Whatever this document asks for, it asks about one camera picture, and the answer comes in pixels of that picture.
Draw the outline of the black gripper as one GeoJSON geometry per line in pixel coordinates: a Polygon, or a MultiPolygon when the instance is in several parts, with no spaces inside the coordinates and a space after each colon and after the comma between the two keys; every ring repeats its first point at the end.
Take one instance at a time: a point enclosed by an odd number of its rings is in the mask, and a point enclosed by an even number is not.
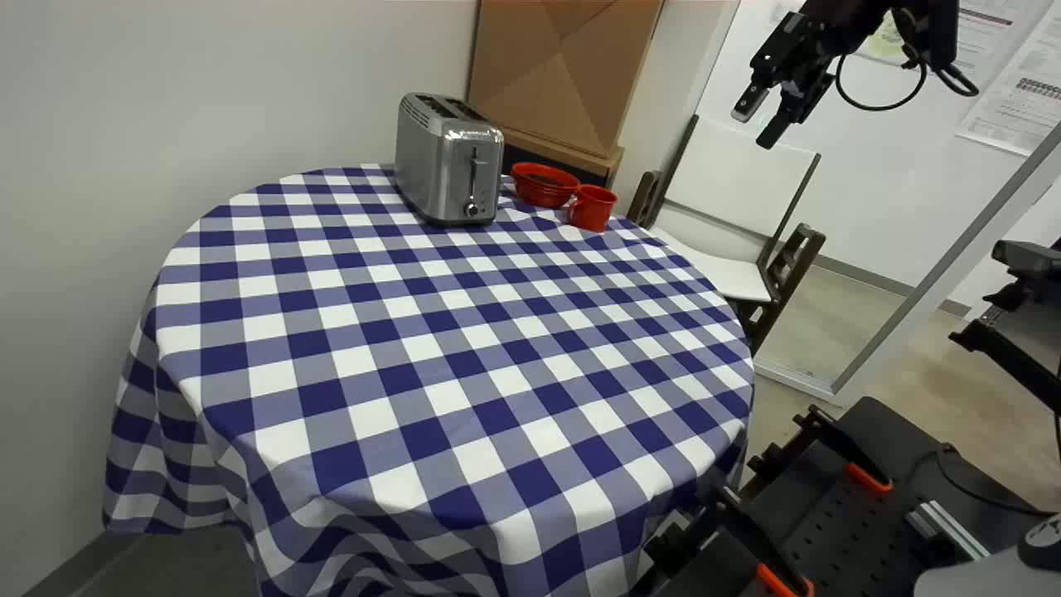
{"type": "Polygon", "coordinates": [[[774,110],[757,144],[773,148],[790,127],[798,127],[831,85],[827,64],[855,53],[880,24],[889,0],[803,0],[790,8],[750,58],[750,85],[729,116],[750,121],[773,85],[790,102],[774,110]]]}

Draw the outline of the black orange robot base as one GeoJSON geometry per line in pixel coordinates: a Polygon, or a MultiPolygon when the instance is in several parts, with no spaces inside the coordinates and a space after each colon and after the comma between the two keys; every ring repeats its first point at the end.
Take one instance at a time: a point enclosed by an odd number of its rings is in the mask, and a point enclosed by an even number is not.
{"type": "Polygon", "coordinates": [[[1057,514],[874,397],[794,415],[750,466],[695,485],[630,597],[1061,597],[1057,514]]]}

